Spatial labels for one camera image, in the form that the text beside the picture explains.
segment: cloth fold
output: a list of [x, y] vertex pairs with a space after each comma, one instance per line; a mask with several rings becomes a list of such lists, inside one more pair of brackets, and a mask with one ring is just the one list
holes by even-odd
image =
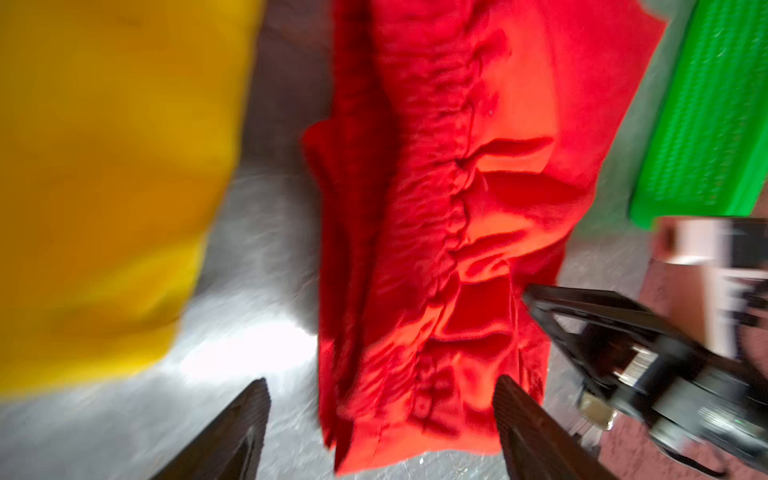
[[334, 0], [319, 416], [337, 473], [497, 452], [496, 378], [544, 398], [553, 283], [664, 24], [632, 0]]

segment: table surface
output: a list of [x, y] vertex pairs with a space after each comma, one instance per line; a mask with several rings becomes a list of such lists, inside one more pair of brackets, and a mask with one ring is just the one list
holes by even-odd
[[[693, 1], [653, 2], [672, 21], [568, 244], [564, 286], [640, 291], [648, 234], [628, 223], [627, 205]], [[0, 478], [145, 480], [260, 377], [273, 404], [258, 479], [333, 477], [317, 422], [319, 194], [297, 143], [328, 114], [330, 33], [327, 0], [270, 2], [243, 158], [174, 348], [129, 379], [1, 404]], [[566, 429], [580, 422], [580, 384], [553, 350], [545, 408]], [[437, 452], [349, 478], [505, 475], [500, 455]]]

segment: black plastic part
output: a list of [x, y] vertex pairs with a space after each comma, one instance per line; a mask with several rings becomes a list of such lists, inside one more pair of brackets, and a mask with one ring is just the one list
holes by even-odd
[[266, 380], [252, 382], [151, 480], [253, 480], [270, 405]]
[[768, 309], [768, 299], [752, 293], [745, 295], [747, 308], [756, 308], [759, 310]]
[[730, 266], [759, 269], [768, 260], [768, 223], [763, 218], [732, 219]]
[[[766, 286], [768, 282], [759, 284], [753, 295]], [[649, 428], [665, 418], [768, 473], [768, 380], [746, 356], [737, 362], [714, 355], [663, 318], [614, 292], [530, 285], [523, 300], [582, 373], [593, 395]], [[582, 319], [588, 325], [579, 334], [567, 333], [555, 315]], [[622, 381], [620, 372], [638, 349], [650, 350], [655, 359], [644, 369], [635, 364], [632, 378]]]
[[759, 317], [747, 312], [731, 312], [730, 314], [734, 320], [743, 326], [756, 326], [760, 321]]
[[617, 480], [508, 376], [496, 382], [493, 409], [512, 480]]

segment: yellow towel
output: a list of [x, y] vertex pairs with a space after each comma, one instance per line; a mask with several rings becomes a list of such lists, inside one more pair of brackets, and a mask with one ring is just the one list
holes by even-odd
[[0, 5], [0, 393], [170, 348], [237, 162], [261, 0]]

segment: green crate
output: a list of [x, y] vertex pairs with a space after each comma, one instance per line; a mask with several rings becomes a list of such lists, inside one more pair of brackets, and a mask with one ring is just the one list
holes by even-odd
[[768, 1], [699, 0], [630, 217], [746, 216], [768, 173]]

